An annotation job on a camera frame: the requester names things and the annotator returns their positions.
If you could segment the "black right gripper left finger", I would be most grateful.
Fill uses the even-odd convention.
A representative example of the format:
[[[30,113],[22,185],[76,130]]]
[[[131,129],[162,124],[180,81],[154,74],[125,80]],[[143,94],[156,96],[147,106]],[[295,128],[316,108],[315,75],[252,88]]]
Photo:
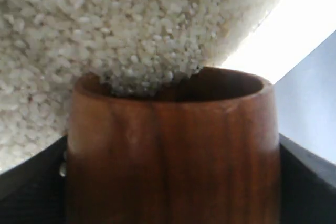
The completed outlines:
[[[1,223],[65,223],[64,136],[1,174]]]

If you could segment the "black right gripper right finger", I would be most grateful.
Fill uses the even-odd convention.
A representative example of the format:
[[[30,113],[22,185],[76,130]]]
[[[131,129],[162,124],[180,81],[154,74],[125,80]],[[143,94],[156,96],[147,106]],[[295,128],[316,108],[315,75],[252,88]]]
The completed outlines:
[[[335,224],[335,165],[282,134],[281,223]]]

